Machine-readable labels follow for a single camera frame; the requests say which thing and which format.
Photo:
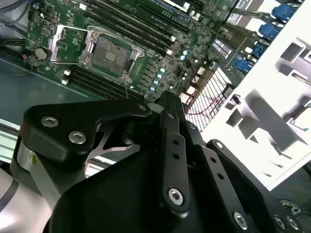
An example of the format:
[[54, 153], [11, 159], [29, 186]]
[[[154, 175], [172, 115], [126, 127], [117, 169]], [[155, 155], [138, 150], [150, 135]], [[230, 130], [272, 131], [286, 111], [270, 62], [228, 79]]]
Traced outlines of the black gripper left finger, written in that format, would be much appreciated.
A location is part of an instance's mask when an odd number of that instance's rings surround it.
[[108, 153], [155, 158], [150, 203], [171, 213], [190, 209], [185, 122], [178, 96], [165, 91], [146, 104], [138, 99], [37, 105], [23, 118], [22, 144], [58, 173], [76, 172]]

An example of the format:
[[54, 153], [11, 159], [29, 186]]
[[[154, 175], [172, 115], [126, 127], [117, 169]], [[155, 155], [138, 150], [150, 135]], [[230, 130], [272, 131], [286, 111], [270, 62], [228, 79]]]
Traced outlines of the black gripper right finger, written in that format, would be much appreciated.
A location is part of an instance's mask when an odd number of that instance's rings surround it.
[[174, 96], [190, 163], [191, 197], [206, 233], [301, 233], [291, 211], [219, 140], [205, 142]]

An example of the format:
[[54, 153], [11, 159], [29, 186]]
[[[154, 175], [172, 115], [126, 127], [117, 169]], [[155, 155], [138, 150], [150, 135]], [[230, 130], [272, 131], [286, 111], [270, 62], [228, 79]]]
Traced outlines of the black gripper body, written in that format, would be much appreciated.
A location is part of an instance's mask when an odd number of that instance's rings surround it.
[[184, 219], [160, 205], [159, 160], [136, 154], [70, 188], [50, 219], [51, 233], [231, 233], [212, 177], [204, 168], [201, 146], [187, 157], [190, 212]]

